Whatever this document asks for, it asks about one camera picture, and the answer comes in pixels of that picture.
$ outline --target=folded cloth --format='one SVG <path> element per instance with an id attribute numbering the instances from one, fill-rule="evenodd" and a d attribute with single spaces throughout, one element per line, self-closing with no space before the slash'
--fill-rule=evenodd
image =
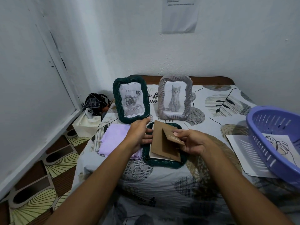
<path id="1" fill-rule="evenodd" d="M 109 155 L 125 139 L 130 125 L 111 124 L 101 139 L 101 146 L 98 154 Z M 130 159 L 139 159 L 141 149 L 134 153 Z"/>

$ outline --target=purple plastic basket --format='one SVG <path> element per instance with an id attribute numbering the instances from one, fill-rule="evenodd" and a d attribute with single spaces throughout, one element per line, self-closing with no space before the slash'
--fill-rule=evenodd
<path id="1" fill-rule="evenodd" d="M 246 117 L 249 139 L 270 171 L 300 189 L 300 168 L 284 158 L 261 134 L 288 135 L 300 152 L 300 116 L 273 106 L 256 106 Z"/>

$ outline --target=leaf print tablecloth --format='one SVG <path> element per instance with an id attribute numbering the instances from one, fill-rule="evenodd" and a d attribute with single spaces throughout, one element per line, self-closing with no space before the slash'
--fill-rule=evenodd
<path id="1" fill-rule="evenodd" d="M 246 115 L 253 101 L 235 85 L 193 86 L 186 121 L 160 120 L 157 115 L 158 85 L 148 85 L 151 121 L 179 124 L 183 129 L 207 133 L 243 175 L 283 212 L 300 210 L 300 193 L 279 179 L 245 174 L 226 134 L 247 135 Z M 122 124 L 112 104 L 84 151 L 80 154 L 72 191 L 104 161 L 97 152 L 111 124 Z M 149 166 L 143 159 L 130 160 L 108 204 L 103 224 L 230 224 L 234 223 L 218 187 L 201 157 L 189 156 L 180 169 Z"/>

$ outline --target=hand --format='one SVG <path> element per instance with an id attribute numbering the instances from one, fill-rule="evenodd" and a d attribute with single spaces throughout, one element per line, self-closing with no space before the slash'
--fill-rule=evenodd
<path id="1" fill-rule="evenodd" d="M 185 142 L 181 149 L 191 155 L 204 155 L 207 147 L 214 143 L 208 136 L 197 130 L 172 130 L 174 136 Z"/>
<path id="2" fill-rule="evenodd" d="M 124 139 L 124 142 L 132 149 L 132 154 L 136 153 L 140 148 L 141 144 L 151 144 L 153 130 L 146 128 L 146 125 L 150 121 L 150 117 L 144 118 L 143 120 L 137 120 L 130 125 L 130 129 Z"/>

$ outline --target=patterned floor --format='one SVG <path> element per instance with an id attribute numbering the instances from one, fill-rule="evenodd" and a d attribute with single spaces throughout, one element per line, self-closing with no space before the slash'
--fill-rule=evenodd
<path id="1" fill-rule="evenodd" d="M 0 200 L 0 224 L 44 224 L 68 196 L 78 156 L 88 140 L 78 137 L 70 125 Z"/>

